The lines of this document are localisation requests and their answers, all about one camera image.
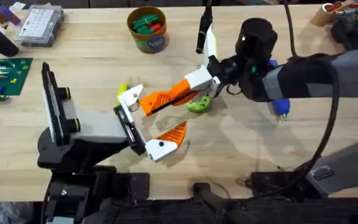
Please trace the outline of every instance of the cup of markers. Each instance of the cup of markers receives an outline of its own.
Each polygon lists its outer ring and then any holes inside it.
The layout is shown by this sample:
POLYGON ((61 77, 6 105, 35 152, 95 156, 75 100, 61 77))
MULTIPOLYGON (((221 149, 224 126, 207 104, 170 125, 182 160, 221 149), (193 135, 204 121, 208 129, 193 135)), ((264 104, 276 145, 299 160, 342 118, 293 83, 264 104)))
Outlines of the cup of markers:
POLYGON ((136 46, 145 53, 157 53, 169 43, 167 19, 156 7, 144 6, 132 11, 127 18, 129 32, 136 46))

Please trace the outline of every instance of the gray robot arm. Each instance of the gray robot arm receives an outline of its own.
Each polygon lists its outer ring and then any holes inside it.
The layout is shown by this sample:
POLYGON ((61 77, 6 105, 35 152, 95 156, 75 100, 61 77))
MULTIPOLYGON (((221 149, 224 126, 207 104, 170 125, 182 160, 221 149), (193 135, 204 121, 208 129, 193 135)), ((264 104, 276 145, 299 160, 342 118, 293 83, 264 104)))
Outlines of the gray robot arm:
POLYGON ((256 101, 331 97, 330 72, 337 73, 341 97, 358 98, 358 50, 339 55, 316 54, 289 61, 268 72, 260 81, 251 83, 259 96, 243 93, 251 100, 257 98, 256 101))

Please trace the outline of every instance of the cup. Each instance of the cup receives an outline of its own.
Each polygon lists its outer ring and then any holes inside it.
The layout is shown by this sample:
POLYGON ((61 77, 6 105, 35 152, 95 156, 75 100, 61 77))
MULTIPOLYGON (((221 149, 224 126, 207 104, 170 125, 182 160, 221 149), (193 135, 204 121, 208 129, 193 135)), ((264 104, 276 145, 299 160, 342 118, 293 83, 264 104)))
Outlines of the cup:
POLYGON ((127 18, 129 32, 135 40, 136 46, 144 53, 157 53, 166 48, 169 44, 169 35, 167 33, 167 19, 164 13, 156 7, 144 6, 133 10, 127 18), (133 22, 146 15, 156 15, 158 22, 161 23, 161 29, 149 35, 140 35, 136 30, 132 30, 133 22))

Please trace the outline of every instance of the wire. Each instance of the wire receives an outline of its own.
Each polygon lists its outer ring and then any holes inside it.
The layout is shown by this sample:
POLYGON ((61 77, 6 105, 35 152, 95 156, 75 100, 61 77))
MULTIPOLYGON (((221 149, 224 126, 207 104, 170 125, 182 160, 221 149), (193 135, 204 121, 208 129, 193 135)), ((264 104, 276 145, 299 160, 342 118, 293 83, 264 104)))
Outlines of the wire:
POLYGON ((287 0, 284 0, 284 8, 285 8, 285 14, 287 15, 288 27, 290 28, 291 53, 292 53, 293 57, 298 58, 299 56, 298 56, 298 54, 296 54, 295 41, 294 41, 294 38, 293 38, 293 26, 292 26, 291 12, 290 12, 290 7, 288 6, 287 0))
POLYGON ((50 185, 52 183, 52 177, 49 180, 48 186, 47 186, 47 191, 45 192, 45 196, 44 196, 44 200, 42 201, 42 206, 41 206, 41 214, 40 214, 40 224, 44 224, 46 223, 46 219, 44 218, 45 216, 45 206, 47 204, 47 200, 48 200, 48 193, 49 193, 49 189, 50 189, 50 185))
POLYGON ((230 86, 232 86, 232 84, 228 84, 228 85, 226 86, 226 92, 227 92, 228 94, 233 95, 233 96, 236 96, 236 95, 238 95, 238 94, 241 93, 241 91, 238 91, 237 93, 233 93, 232 91, 230 91, 230 86))
MULTIPOLYGON (((295 46, 293 43, 293 29, 292 29, 290 10, 288 7, 288 3, 286 1, 284 1, 284 6, 285 6, 286 14, 287 14, 288 25, 290 26, 291 51, 292 51, 292 54, 294 57, 298 57, 298 55, 295 52, 295 46)), ((299 175, 295 180, 291 181, 288 185, 286 185, 280 189, 273 190, 271 192, 267 192, 267 193, 260 194, 260 195, 257 195, 257 196, 251 197, 251 198, 247 198, 243 202, 249 202, 249 201, 255 200, 257 198, 268 197, 271 195, 279 194, 281 192, 284 192, 284 191, 292 188, 297 183, 299 183, 299 181, 303 180, 308 175, 310 170, 316 164, 317 160, 321 157, 321 153, 323 153, 324 148, 326 147, 326 145, 328 143, 329 137, 331 136, 331 133, 332 133, 334 125, 335 125, 336 115, 337 115, 338 106, 339 106, 339 78, 338 78, 337 72, 327 62, 323 62, 323 61, 320 61, 320 62, 324 63, 324 65, 329 69, 329 74, 333 81, 333 97, 332 97, 331 110, 329 112, 327 126, 324 131, 323 137, 321 138, 320 144, 317 147, 316 152, 313 154, 313 157, 311 158, 311 160, 309 162, 307 162, 306 168, 303 170, 303 173, 301 175, 299 175)))
POLYGON ((117 219, 118 215, 120 214, 121 209, 124 207, 124 204, 125 204, 125 202, 123 202, 123 203, 121 204, 121 206, 118 207, 118 211, 116 212, 116 215, 114 216, 114 219, 112 220, 112 223, 111 223, 111 224, 114 224, 114 223, 116 222, 116 219, 117 219))
POLYGON ((338 110, 338 105, 339 105, 339 78, 337 76, 336 71, 334 71, 331 67, 329 67, 329 73, 330 73, 331 77, 333 78, 333 98, 332 98, 333 100, 331 103, 331 111, 329 112, 328 123, 327 123, 326 129, 324 131, 323 138, 321 139, 321 142, 320 142, 319 146, 317 147, 316 152, 313 154, 313 157, 307 163, 307 166, 304 169, 303 173, 301 175, 299 175, 291 183, 289 183, 287 186, 285 186, 281 189, 267 192, 265 194, 257 195, 255 197, 247 198, 244 200, 244 202, 248 202, 250 200, 254 200, 257 198, 261 198, 261 197, 268 197, 271 195, 275 195, 275 194, 284 192, 284 191, 292 188, 294 185, 299 183, 299 181, 301 181, 308 175, 310 170, 316 164, 316 161, 321 157, 321 153, 324 151, 324 148, 326 147, 329 137, 331 136, 331 133, 333 131, 335 120, 336 120, 336 114, 337 114, 337 110, 338 110))

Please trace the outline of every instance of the white bracket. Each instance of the white bracket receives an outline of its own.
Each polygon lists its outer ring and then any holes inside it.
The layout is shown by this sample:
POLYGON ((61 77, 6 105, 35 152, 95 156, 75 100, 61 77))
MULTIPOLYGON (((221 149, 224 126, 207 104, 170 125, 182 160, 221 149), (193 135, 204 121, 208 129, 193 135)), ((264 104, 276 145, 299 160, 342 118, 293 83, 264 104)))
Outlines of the white bracket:
POLYGON ((146 151, 150 159, 158 162, 165 156, 169 155, 178 149, 178 145, 175 142, 151 139, 146 142, 146 151))

